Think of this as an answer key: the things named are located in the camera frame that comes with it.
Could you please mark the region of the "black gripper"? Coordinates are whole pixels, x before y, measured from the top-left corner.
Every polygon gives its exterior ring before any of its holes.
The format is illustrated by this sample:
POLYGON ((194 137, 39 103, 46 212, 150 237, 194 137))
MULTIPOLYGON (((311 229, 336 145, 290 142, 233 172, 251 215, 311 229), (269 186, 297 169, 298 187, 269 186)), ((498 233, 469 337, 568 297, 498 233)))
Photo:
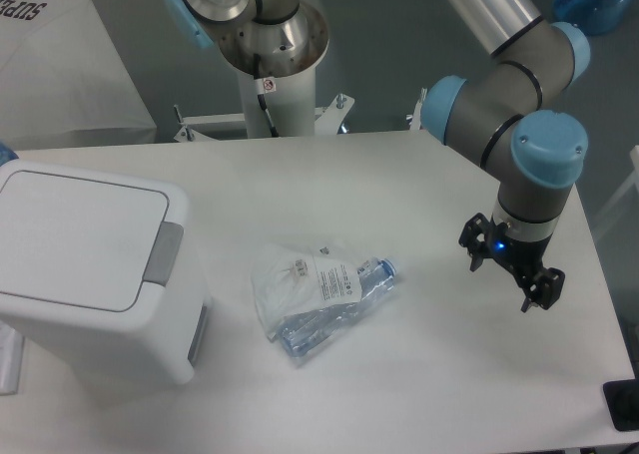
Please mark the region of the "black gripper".
POLYGON ((470 257, 469 269, 477 271, 486 259, 493 259, 514 278, 520 278, 524 292, 522 312, 531 307, 548 310, 559 298, 565 273, 547 268, 543 257, 553 235, 553 221, 530 223, 507 215, 482 213, 468 220, 460 234, 459 245, 470 257))

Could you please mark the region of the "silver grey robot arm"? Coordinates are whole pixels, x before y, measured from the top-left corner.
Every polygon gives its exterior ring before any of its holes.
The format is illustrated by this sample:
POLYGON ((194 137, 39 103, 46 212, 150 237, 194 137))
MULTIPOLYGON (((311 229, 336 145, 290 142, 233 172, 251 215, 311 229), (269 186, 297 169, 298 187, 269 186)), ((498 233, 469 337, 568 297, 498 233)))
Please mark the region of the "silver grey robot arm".
MULTIPOLYGON (((586 70, 590 47, 568 23, 547 22, 531 0, 448 0, 494 60, 478 84, 447 76, 425 93, 420 125, 498 180, 490 217, 476 215, 459 242, 471 267, 493 259, 524 293, 550 308, 564 273, 543 263, 588 136, 550 101, 586 70)), ((315 69, 328 47, 322 14, 303 0, 164 0, 199 48, 217 46, 235 69, 253 138, 314 135, 315 69)))

